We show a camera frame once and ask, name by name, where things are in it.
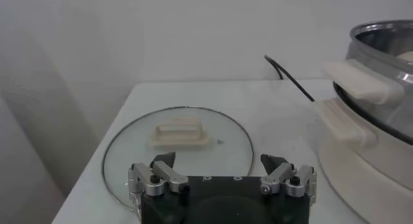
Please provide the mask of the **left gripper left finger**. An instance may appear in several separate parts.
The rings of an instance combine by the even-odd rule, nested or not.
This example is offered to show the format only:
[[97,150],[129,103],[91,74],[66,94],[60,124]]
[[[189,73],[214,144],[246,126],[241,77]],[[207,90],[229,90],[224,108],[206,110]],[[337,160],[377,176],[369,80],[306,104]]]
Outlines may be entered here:
[[177,173],[173,167],[175,152],[157,155],[146,166],[134,163],[128,170],[128,189],[130,196],[140,198],[143,194],[150,197],[162,196],[166,191],[184,194],[189,191],[189,178]]

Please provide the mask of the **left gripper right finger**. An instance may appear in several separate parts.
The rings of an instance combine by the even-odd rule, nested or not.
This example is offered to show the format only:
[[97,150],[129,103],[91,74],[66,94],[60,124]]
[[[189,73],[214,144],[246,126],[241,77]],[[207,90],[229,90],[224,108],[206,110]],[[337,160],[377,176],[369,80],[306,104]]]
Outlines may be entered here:
[[316,197],[317,172],[314,167],[302,165],[296,168],[285,158],[268,154],[262,154],[260,160],[267,172],[260,179],[263,195],[278,194],[283,188],[286,195],[293,198]]

